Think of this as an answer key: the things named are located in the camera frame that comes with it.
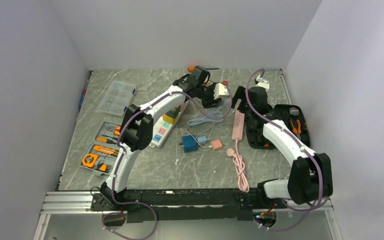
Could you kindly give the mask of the light blue charger plug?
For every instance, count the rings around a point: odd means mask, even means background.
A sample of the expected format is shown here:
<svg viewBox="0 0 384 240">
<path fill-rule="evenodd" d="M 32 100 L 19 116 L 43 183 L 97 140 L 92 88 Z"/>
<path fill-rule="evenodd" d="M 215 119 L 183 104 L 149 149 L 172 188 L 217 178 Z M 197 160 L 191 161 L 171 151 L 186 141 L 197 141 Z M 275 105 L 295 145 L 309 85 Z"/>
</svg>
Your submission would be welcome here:
<svg viewBox="0 0 384 240">
<path fill-rule="evenodd" d="M 206 143 L 207 143 L 207 137 L 206 136 L 199 136 L 199 137 L 197 137 L 196 138 L 196 140 L 197 140 L 197 143 L 199 144 L 199 145 L 205 145 Z"/>
</svg>

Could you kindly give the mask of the white power strip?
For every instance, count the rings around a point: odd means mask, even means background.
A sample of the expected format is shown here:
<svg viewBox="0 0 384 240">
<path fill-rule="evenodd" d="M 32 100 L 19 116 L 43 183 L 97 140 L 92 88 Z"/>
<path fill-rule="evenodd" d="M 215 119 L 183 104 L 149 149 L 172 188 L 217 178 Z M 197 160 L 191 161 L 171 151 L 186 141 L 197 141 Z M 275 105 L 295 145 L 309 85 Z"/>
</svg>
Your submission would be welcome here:
<svg viewBox="0 0 384 240">
<path fill-rule="evenodd" d="M 183 104 L 180 104 L 169 111 L 180 112 L 180 115 L 178 117 L 178 120 L 179 120 L 188 105 L 189 105 L 189 101 L 184 102 Z M 149 146 L 152 148 L 161 148 L 165 143 L 165 141 L 167 140 L 168 136 L 170 135 L 171 131 L 174 129 L 175 125 L 172 125 L 163 121 L 163 116 L 161 116 L 154 125 L 153 136 Z"/>
</svg>

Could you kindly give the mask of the small pink plug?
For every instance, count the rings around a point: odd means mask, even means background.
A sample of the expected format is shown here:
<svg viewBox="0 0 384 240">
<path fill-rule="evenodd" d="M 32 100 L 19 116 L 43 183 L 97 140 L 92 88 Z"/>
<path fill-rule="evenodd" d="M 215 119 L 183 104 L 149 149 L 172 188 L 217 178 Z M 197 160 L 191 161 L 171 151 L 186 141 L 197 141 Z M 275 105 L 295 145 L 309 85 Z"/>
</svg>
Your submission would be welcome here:
<svg viewBox="0 0 384 240">
<path fill-rule="evenodd" d="M 211 149 L 213 151 L 220 150 L 223 148 L 223 144 L 219 139 L 213 140 L 210 142 Z"/>
</svg>

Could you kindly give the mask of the pink power strip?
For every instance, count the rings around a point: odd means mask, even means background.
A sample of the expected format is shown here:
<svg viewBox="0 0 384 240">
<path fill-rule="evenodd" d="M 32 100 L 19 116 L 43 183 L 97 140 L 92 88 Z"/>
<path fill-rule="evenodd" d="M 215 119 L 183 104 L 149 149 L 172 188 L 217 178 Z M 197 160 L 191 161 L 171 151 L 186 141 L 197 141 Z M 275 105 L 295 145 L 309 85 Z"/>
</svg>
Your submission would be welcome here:
<svg viewBox="0 0 384 240">
<path fill-rule="evenodd" d="M 233 121 L 233 127 L 232 127 L 232 135 L 231 135 L 231 138 L 233 141 L 242 140 L 244 123 L 245 123 L 245 115 L 239 110 L 236 110 L 234 113 L 234 121 Z"/>
</svg>

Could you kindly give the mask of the blue cube charger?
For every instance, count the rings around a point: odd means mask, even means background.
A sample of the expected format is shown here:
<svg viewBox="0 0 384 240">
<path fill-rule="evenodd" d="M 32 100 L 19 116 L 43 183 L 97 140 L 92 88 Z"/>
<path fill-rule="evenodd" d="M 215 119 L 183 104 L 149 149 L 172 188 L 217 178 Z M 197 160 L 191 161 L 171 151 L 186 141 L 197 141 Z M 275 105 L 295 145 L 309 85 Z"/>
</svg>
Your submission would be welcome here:
<svg viewBox="0 0 384 240">
<path fill-rule="evenodd" d="M 195 152 L 198 149 L 198 143 L 193 135 L 184 135 L 181 137 L 181 146 L 185 153 Z"/>
</svg>

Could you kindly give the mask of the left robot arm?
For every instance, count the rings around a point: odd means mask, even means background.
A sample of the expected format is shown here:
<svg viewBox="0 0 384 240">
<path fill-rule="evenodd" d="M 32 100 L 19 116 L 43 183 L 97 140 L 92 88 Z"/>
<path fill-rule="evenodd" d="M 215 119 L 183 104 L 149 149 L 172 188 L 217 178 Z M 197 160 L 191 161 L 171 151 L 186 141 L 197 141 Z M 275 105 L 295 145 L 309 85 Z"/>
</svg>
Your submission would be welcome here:
<svg viewBox="0 0 384 240">
<path fill-rule="evenodd" d="M 211 74 L 208 69 L 195 66 L 191 73 L 175 80 L 156 98 L 140 106 L 131 104 L 121 124 L 117 139 L 119 154 L 110 175 L 100 187 L 104 204 L 111 210 L 119 209 L 124 203 L 121 194 L 127 189 L 129 175 L 142 150 L 154 137 L 155 121 L 175 107 L 198 98 L 202 101 L 215 99 L 215 84 L 207 85 Z"/>
</svg>

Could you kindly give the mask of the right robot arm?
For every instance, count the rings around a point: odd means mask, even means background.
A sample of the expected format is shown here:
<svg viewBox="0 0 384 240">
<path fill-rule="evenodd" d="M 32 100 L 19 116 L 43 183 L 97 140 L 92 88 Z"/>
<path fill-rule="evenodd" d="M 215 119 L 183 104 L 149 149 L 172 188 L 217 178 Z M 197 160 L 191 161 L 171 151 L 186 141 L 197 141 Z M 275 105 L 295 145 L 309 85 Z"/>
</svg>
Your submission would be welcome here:
<svg viewBox="0 0 384 240">
<path fill-rule="evenodd" d="M 316 153 L 301 138 L 308 132 L 301 115 L 290 113 L 290 105 L 268 104 L 267 91 L 261 86 L 239 86 L 232 100 L 233 105 L 238 105 L 237 112 L 244 114 L 248 144 L 254 149 L 277 149 L 290 165 L 288 179 L 258 183 L 256 203 L 262 208 L 284 200 L 313 208 L 324 204 L 333 194 L 331 160 L 325 153 Z"/>
</svg>

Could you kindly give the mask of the pink round plug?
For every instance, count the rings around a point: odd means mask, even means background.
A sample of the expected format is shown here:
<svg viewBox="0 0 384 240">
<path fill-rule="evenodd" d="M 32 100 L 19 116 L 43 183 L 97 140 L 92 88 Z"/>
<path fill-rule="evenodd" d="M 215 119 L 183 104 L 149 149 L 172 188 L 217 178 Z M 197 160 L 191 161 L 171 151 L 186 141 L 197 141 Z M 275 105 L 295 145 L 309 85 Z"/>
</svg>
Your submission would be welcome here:
<svg viewBox="0 0 384 240">
<path fill-rule="evenodd" d="M 226 154 L 227 154 L 229 157 L 233 157 L 233 156 L 235 156 L 236 151 L 235 151 L 234 149 L 232 149 L 232 148 L 228 148 L 228 149 L 226 150 Z"/>
</svg>

